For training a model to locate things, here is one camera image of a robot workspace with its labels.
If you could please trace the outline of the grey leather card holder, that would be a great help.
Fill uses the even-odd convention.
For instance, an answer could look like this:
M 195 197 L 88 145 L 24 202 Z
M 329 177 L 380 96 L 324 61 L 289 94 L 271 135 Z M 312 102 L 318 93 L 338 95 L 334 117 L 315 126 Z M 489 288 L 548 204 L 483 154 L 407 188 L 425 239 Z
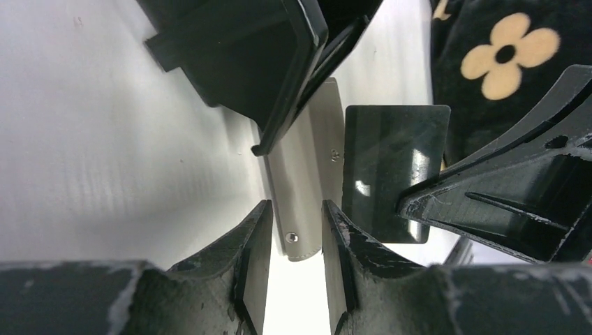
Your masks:
M 327 79 L 266 156 L 279 243 L 291 262 L 322 248 L 322 202 L 341 204 L 345 119 L 336 78 Z

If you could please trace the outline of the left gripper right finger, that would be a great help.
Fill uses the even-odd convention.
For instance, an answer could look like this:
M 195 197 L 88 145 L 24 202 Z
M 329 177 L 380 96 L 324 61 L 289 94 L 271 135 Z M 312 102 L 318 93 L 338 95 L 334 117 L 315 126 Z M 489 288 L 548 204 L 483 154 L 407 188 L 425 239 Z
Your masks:
M 591 268 L 423 267 L 322 203 L 333 334 L 590 334 Z

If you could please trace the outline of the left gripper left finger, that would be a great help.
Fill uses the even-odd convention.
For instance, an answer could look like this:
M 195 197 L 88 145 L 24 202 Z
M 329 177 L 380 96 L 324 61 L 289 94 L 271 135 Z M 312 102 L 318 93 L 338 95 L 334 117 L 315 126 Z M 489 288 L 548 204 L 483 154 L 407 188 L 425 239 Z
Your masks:
M 2 334 L 261 334 L 273 205 L 162 270 L 141 261 L 4 262 Z

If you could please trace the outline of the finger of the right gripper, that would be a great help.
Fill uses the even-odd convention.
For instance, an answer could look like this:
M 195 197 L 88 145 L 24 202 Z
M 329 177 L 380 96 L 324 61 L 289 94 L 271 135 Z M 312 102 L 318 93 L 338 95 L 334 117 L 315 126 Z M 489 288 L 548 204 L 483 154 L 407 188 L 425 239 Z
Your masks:
M 591 67 L 566 68 L 511 129 L 405 190 L 397 213 L 527 262 L 588 262 Z

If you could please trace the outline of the black plastic card box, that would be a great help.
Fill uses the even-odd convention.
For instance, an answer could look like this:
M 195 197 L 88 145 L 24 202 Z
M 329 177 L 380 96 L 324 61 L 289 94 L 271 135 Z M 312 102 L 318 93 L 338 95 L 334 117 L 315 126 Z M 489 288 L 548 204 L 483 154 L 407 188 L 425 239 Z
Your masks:
M 210 107 L 260 130 L 268 155 L 320 85 L 353 51 L 379 1 L 152 1 L 146 46 L 166 72 L 180 69 Z

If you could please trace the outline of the black credit card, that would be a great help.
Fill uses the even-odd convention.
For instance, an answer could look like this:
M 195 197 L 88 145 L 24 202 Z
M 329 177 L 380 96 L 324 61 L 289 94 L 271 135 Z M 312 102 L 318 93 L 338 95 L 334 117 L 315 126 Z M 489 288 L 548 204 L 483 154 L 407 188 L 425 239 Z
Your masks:
M 446 105 L 350 105 L 345 114 L 341 210 L 387 244 L 424 244 L 429 226 L 397 214 L 401 194 L 441 171 Z

